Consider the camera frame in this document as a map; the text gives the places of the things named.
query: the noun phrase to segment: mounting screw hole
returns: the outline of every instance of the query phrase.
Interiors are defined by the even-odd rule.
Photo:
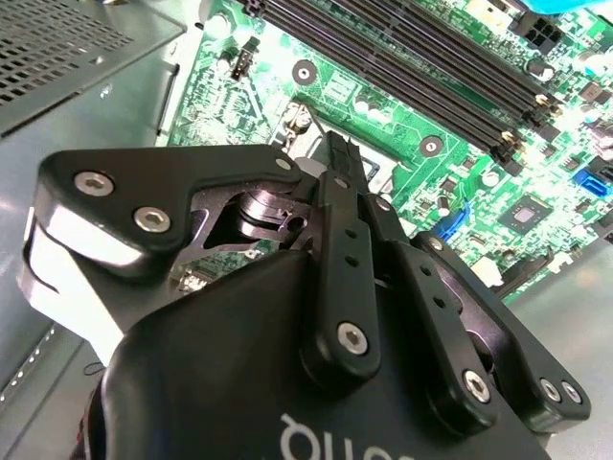
[[[351,266],[358,266],[358,265],[360,265],[360,262],[355,257],[352,257],[352,256],[347,256],[345,258],[345,262],[347,262]]]
[[[291,218],[287,223],[287,230],[291,233],[300,232],[307,226],[307,220],[305,218],[301,218],[297,216],[295,218]]]

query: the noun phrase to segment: perforated metal panel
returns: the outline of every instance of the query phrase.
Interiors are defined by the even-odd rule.
[[[79,69],[95,48],[113,53],[131,41],[62,2],[0,0],[0,106]]]

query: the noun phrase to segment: capacitor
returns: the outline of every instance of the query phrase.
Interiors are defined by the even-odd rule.
[[[556,69],[542,59],[532,59],[526,64],[526,72],[539,81],[550,81],[556,74]]]
[[[591,126],[590,132],[594,139],[596,153],[605,161],[613,160],[613,124],[600,123]]]
[[[590,103],[585,103],[579,110],[583,117],[583,122],[588,125],[597,122],[602,115],[602,112]]]
[[[500,176],[496,171],[484,172],[481,175],[481,181],[486,187],[495,187],[500,182]]]
[[[359,114],[364,115],[368,113],[368,100],[365,94],[360,93],[355,96],[355,99],[353,100],[353,108]]]
[[[211,19],[204,24],[204,33],[210,38],[222,40],[230,36],[232,33],[232,25],[228,17],[219,12],[214,14]]]
[[[449,207],[449,198],[446,196],[439,196],[437,198],[437,207],[439,208],[439,216],[446,218],[451,214],[451,208]]]
[[[578,56],[580,66],[585,75],[595,77],[602,77],[606,74],[607,68],[613,65],[610,59],[611,57],[593,51],[585,51]]]
[[[515,259],[515,252],[511,249],[507,249],[502,253],[502,258],[505,260],[505,262],[513,262],[513,259]]]

